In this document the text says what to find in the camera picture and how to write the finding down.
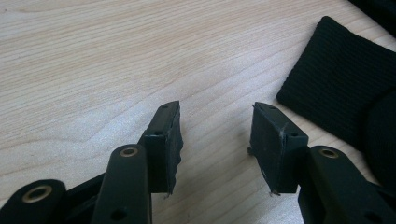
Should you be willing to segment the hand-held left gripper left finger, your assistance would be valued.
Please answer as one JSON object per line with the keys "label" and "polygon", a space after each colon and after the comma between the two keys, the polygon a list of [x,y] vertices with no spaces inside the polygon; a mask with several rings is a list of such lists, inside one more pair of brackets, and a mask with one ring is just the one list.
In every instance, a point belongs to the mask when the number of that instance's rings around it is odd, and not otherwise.
{"label": "hand-held left gripper left finger", "polygon": [[182,148],[179,102],[161,105],[136,144],[112,152],[91,224],[151,224],[151,195],[173,192]]}

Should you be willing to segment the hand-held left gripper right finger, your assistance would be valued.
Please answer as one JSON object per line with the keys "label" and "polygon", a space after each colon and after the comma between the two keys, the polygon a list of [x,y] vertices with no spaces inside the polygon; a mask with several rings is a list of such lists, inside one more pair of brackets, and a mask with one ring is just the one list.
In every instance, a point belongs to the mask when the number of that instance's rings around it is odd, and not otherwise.
{"label": "hand-held left gripper right finger", "polygon": [[396,224],[396,194],[367,181],[342,151],[310,147],[278,108],[253,105],[249,143],[270,191],[299,194],[304,224]]}

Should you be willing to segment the black knitted sock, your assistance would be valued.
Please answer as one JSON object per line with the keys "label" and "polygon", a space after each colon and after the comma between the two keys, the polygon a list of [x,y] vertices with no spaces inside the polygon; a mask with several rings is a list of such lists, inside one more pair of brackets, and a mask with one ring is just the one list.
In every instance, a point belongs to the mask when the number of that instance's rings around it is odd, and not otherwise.
{"label": "black knitted sock", "polygon": [[396,52],[324,17],[276,98],[362,151],[396,191]]}

